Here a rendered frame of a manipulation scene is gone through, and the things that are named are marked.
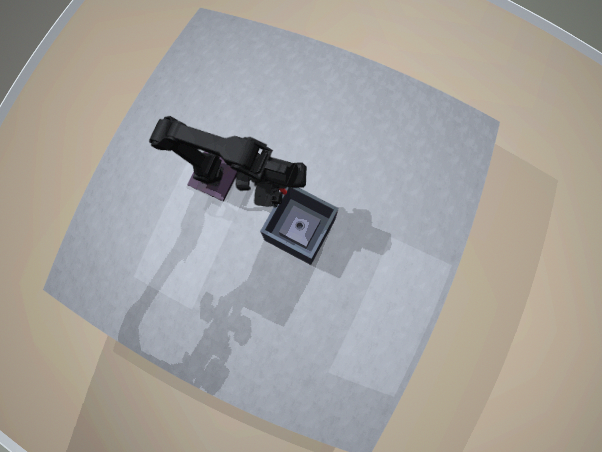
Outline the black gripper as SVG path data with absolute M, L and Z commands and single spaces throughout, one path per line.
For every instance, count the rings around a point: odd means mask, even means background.
M 294 184 L 291 187 L 292 188 L 305 187 L 306 186 L 307 166 L 303 162 L 295 163 L 295 164 L 297 164 L 297 166 L 298 166 L 298 175 L 297 175 L 297 178 L 296 178 Z M 255 179 L 253 179 L 252 177 L 247 176 L 247 175 L 237 171 L 235 187 L 239 191 L 250 191 L 251 190 L 250 180 L 252 180 L 251 182 L 255 183 L 255 185 L 254 185 L 255 187 L 257 187 L 257 185 L 256 185 L 257 181 L 267 182 L 264 179 L 255 181 Z M 287 186 L 280 185 L 279 189 L 283 189 L 283 188 L 287 188 Z

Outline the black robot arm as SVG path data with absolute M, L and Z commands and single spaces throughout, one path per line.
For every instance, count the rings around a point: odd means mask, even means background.
M 220 157 L 231 169 L 255 181 L 264 179 L 267 182 L 256 183 L 254 204 L 258 206 L 281 204 L 280 185 L 291 187 L 298 175 L 297 164 L 271 157 L 273 150 L 253 137 L 222 138 L 188 127 L 171 116 L 159 119 L 149 142 L 157 150 L 172 150 L 187 160 L 193 166 L 193 178 L 202 184 L 219 186 L 224 174 Z

